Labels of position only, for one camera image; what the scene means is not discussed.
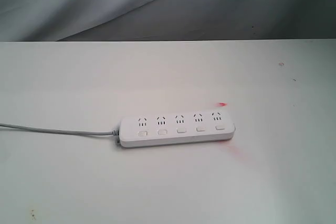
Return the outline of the white five-outlet power strip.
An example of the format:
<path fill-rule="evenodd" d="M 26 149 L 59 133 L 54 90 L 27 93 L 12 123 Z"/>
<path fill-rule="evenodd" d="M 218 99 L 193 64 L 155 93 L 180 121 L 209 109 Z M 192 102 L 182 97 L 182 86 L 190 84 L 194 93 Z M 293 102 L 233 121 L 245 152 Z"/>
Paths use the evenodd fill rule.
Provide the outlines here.
<path fill-rule="evenodd" d="M 124 148 L 230 140 L 236 127 L 223 109 L 129 116 L 121 120 Z"/>

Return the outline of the white backdrop cloth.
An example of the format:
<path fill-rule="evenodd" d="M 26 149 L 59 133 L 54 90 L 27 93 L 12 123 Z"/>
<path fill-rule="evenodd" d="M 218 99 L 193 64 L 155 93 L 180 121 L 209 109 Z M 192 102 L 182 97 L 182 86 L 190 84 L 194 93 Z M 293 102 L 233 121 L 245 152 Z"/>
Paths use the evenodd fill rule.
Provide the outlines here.
<path fill-rule="evenodd" d="M 335 0 L 1 0 L 1 41 L 335 37 Z"/>

